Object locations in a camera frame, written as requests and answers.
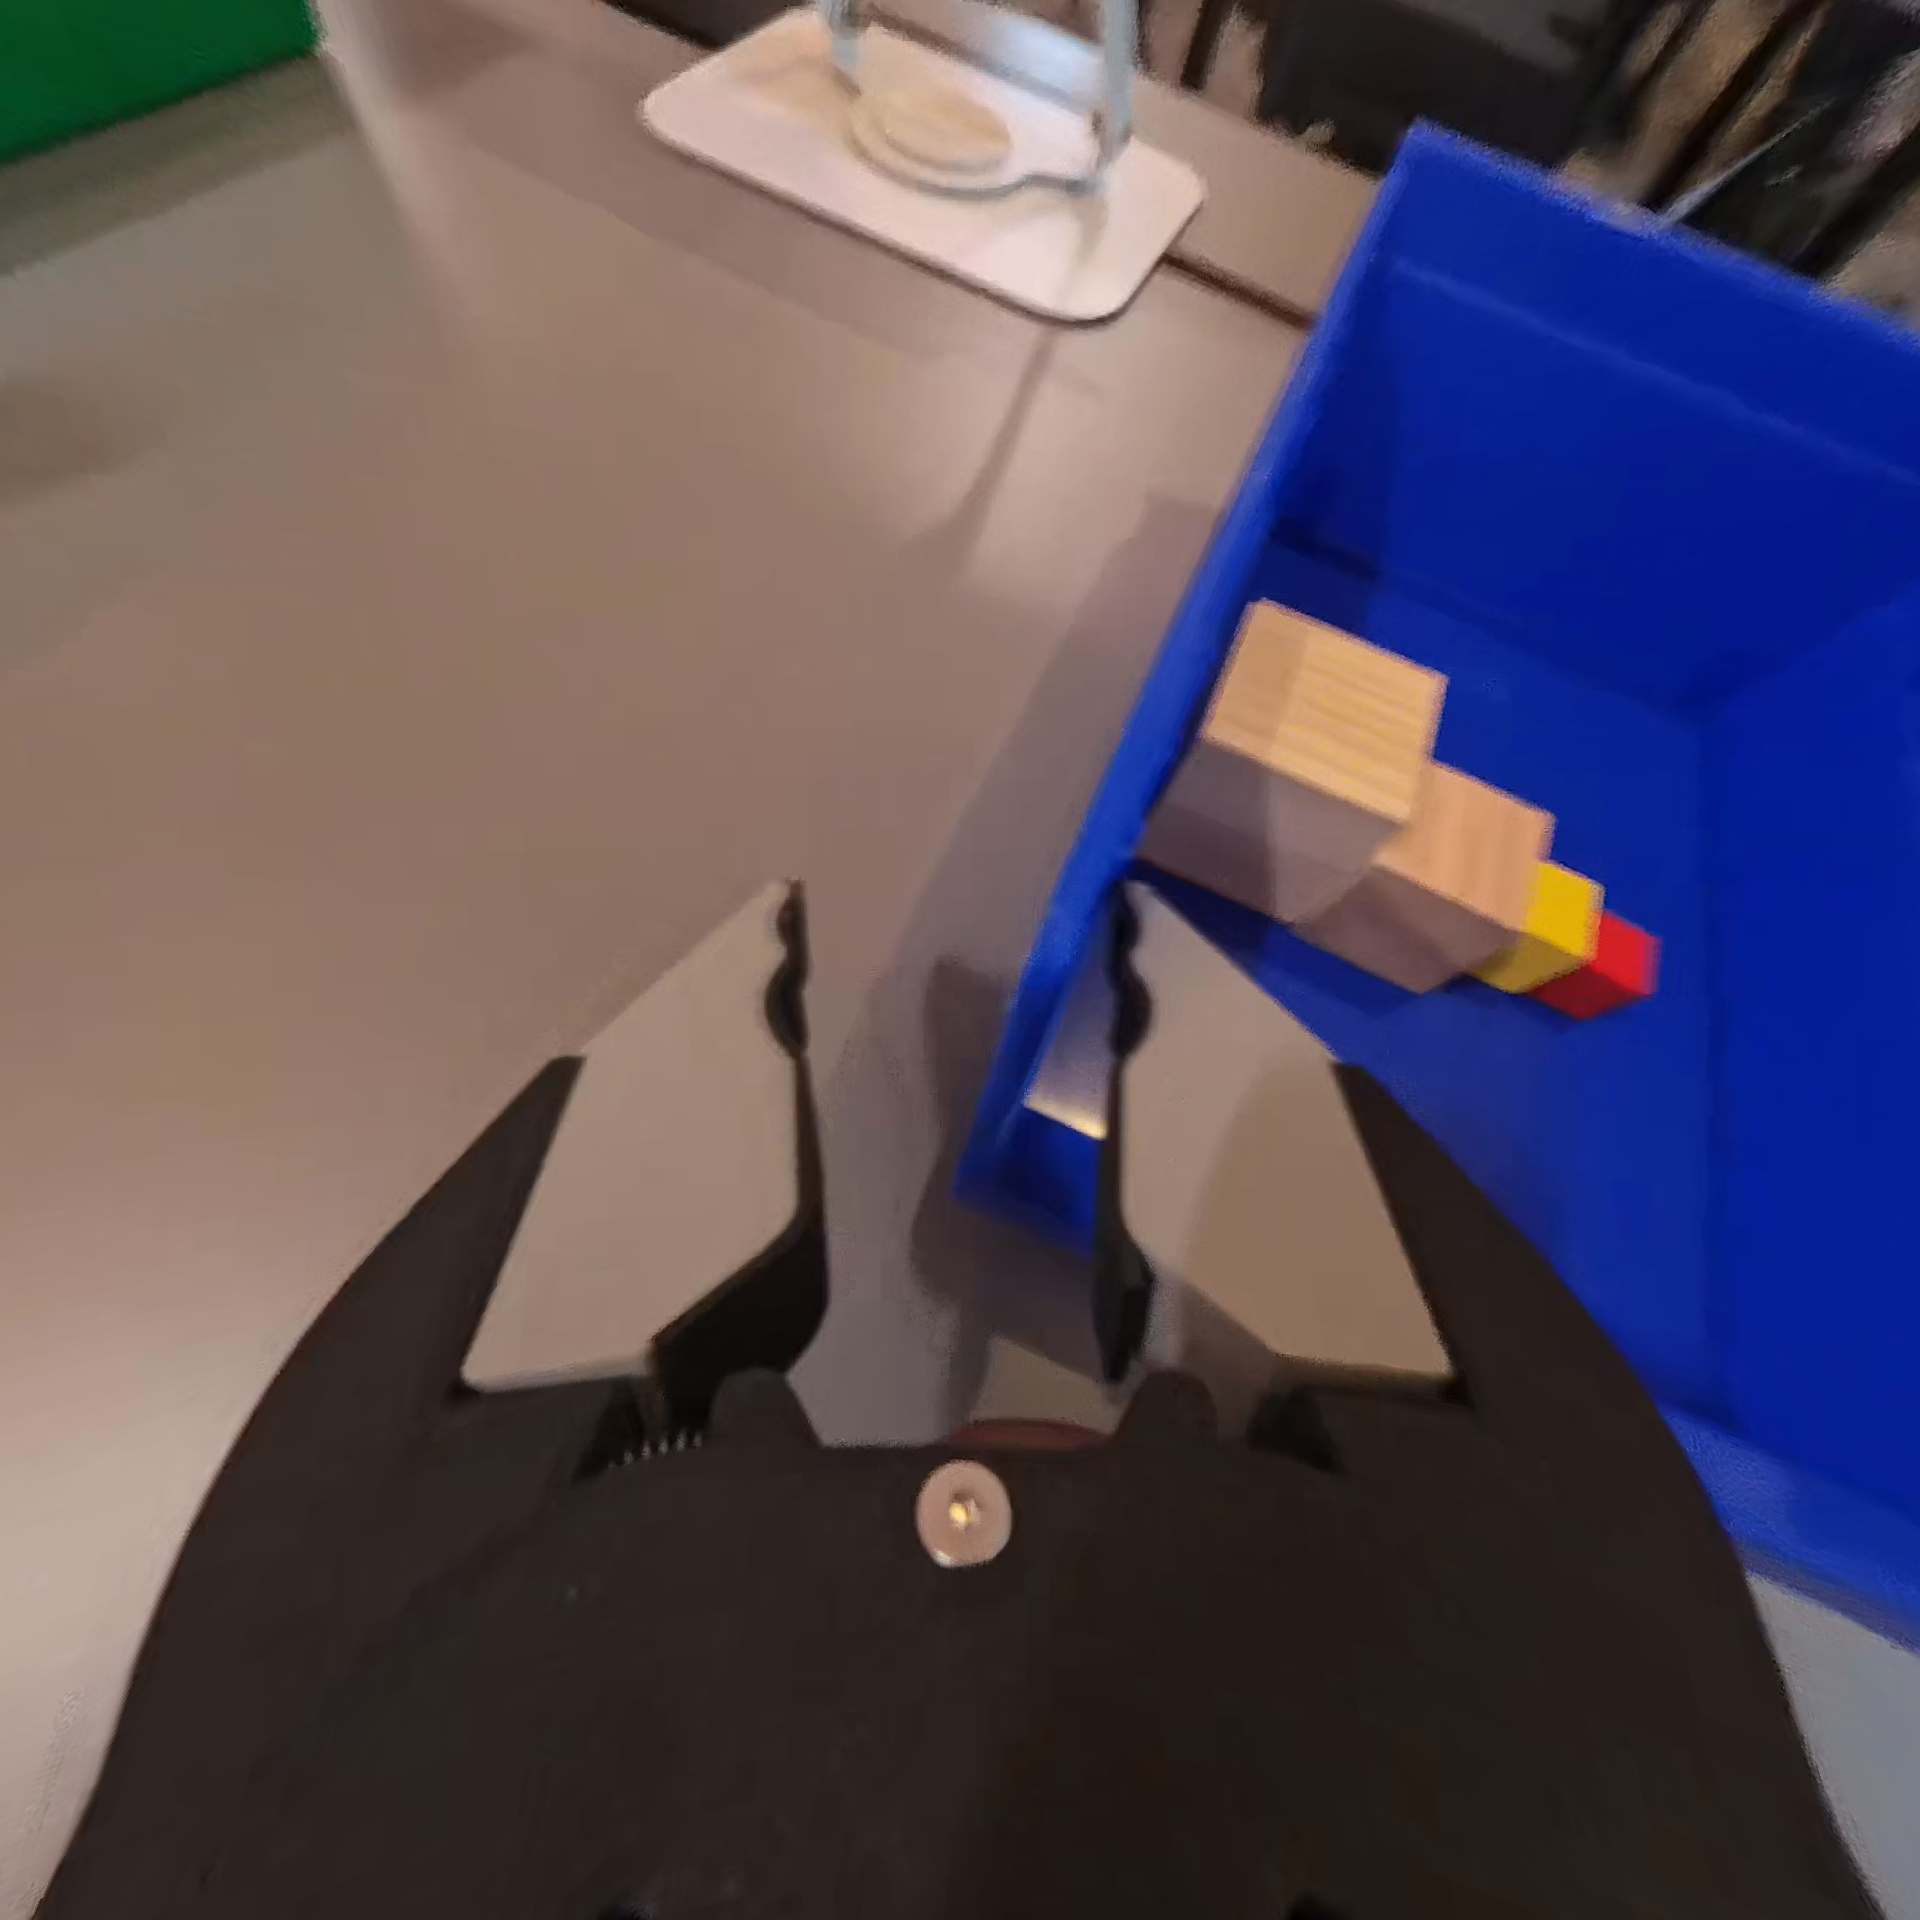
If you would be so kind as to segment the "large wooden cube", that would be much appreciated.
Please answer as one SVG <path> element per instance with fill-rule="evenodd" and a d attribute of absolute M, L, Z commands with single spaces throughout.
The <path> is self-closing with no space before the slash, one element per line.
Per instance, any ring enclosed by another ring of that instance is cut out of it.
<path fill-rule="evenodd" d="M 1255 602 L 1136 857 L 1274 921 L 1344 898 L 1409 825 L 1450 677 Z"/>

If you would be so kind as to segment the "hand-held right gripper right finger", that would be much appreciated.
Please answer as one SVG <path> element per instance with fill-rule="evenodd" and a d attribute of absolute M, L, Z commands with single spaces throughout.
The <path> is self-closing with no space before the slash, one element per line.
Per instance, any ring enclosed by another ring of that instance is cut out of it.
<path fill-rule="evenodd" d="M 1321 1374 L 1450 1381 L 1337 1057 L 1140 882 L 1114 902 L 1105 972 L 1105 1379 L 1185 1370 L 1217 1394 Z"/>

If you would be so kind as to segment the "blue plastic bin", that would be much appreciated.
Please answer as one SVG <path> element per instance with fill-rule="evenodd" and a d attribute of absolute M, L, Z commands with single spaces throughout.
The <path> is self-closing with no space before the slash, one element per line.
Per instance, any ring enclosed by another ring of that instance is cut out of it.
<path fill-rule="evenodd" d="M 1916 1644 L 1916 337 L 1415 128 L 1168 625 L 959 1162 L 1083 1252 L 1025 1097 L 1242 610 L 1440 669 L 1439 747 L 1661 945 L 1573 1021 L 1168 900 L 1487 1188 L 1760 1571 Z"/>

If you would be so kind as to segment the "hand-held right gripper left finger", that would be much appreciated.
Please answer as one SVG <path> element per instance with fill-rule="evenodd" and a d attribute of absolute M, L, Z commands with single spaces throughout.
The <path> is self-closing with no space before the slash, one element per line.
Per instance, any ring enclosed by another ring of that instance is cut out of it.
<path fill-rule="evenodd" d="M 705 1428 L 831 1301 L 809 915 L 767 885 L 588 1048 L 464 1357 L 481 1389 L 617 1381 Z"/>

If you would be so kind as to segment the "small red cube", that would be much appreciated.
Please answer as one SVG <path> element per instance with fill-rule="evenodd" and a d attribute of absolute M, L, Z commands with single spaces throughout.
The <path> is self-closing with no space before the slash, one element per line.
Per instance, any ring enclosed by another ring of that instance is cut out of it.
<path fill-rule="evenodd" d="M 1589 955 L 1527 995 L 1573 1021 L 1592 1021 L 1643 1003 L 1657 992 L 1665 947 L 1641 925 L 1602 909 Z"/>

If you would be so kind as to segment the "white stand base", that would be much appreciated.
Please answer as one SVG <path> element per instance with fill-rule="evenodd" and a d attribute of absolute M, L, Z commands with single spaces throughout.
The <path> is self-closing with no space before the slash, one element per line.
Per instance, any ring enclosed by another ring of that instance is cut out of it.
<path fill-rule="evenodd" d="M 653 86 L 673 154 L 1036 320 L 1114 320 L 1205 202 L 1136 138 L 1139 8 L 1098 4 L 1096 81 L 1037 82 L 802 4 Z"/>

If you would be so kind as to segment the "medium wooden cube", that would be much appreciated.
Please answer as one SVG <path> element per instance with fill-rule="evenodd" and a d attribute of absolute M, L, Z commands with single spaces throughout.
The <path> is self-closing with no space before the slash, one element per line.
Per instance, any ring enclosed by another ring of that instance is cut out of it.
<path fill-rule="evenodd" d="M 1433 761 L 1409 824 L 1299 932 L 1403 992 L 1447 987 L 1520 937 L 1553 832 L 1545 808 Z"/>

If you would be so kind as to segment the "yellow cube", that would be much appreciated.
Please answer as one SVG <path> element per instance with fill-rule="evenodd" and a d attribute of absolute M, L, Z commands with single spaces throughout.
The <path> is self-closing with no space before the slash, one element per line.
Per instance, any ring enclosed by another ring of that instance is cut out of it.
<path fill-rule="evenodd" d="M 1599 948 L 1604 889 L 1543 857 L 1533 865 L 1520 932 L 1479 963 L 1469 978 L 1508 995 L 1532 995 L 1584 969 Z"/>

